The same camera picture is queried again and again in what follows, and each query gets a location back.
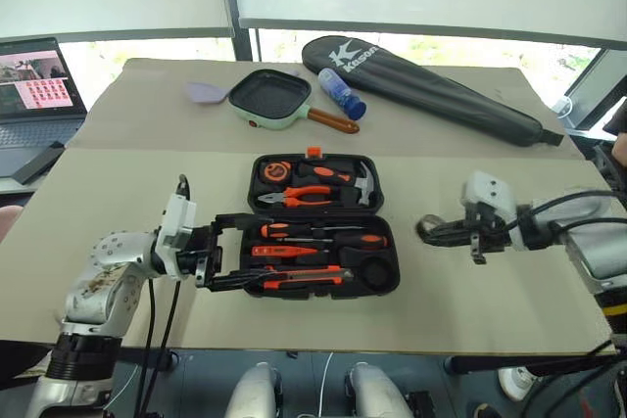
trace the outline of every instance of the orange handled pliers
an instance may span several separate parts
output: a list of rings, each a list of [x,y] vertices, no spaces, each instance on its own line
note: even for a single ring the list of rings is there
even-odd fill
[[[303,186],[301,188],[285,188],[282,193],[267,193],[261,195],[258,200],[262,203],[283,203],[287,208],[297,208],[298,206],[321,206],[330,205],[332,201],[302,201],[300,198],[306,195],[330,195],[330,186]]]

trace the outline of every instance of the window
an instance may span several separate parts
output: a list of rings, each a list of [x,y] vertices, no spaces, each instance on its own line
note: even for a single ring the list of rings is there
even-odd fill
[[[301,62],[308,42],[328,34],[354,36],[421,66],[519,68],[547,106],[552,106],[599,53],[597,48],[504,39],[260,29],[265,62]]]
[[[230,38],[141,39],[61,43],[61,50],[87,110],[120,75],[130,58],[234,61]]]

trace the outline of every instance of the black tool case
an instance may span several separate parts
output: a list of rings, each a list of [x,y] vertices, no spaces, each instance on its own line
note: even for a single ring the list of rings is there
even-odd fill
[[[284,181],[268,181],[265,169],[273,163],[287,164],[288,173]],[[367,204],[360,204],[362,190],[354,182],[337,185],[321,181],[311,173],[313,167],[330,168],[348,178],[366,177],[366,165],[372,178],[372,188]],[[285,207],[283,203],[265,203],[259,196],[282,193],[287,188],[328,186],[331,194],[301,196],[301,201],[321,203],[312,206]],[[245,290],[252,296],[284,299],[307,299],[311,295],[331,296],[333,299],[350,299],[361,296],[381,296],[396,289],[400,281],[399,264],[392,231],[388,223],[376,212],[383,205],[383,192],[374,162],[368,157],[341,154],[323,155],[319,149],[303,154],[275,154],[259,157],[254,165],[248,194],[248,203],[260,223],[246,228],[242,235],[240,270],[275,269],[277,271],[309,271],[336,269],[342,276],[334,277],[329,272],[320,280],[290,280],[281,283],[251,283]],[[279,242],[276,238],[262,236],[263,224],[288,223],[308,224],[311,230],[297,238],[316,239],[315,242]],[[324,230],[328,227],[362,227],[362,229]],[[374,245],[363,247],[366,239]],[[333,240],[323,242],[321,239]],[[254,247],[300,247],[318,251],[314,254],[293,257],[253,255]]]

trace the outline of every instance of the plastic bottle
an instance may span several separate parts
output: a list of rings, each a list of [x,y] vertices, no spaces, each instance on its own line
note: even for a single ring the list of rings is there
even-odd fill
[[[365,103],[360,100],[344,80],[330,68],[324,68],[317,75],[322,89],[350,119],[357,120],[365,113]]]

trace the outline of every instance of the wooden handle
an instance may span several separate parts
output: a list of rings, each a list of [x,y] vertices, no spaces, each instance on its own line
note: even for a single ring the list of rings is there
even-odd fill
[[[344,119],[343,117],[331,115],[316,108],[310,109],[307,113],[307,118],[313,121],[321,122],[322,124],[331,126],[338,131],[346,132],[347,134],[355,134],[360,130],[360,127],[356,122],[351,121],[350,119]]]

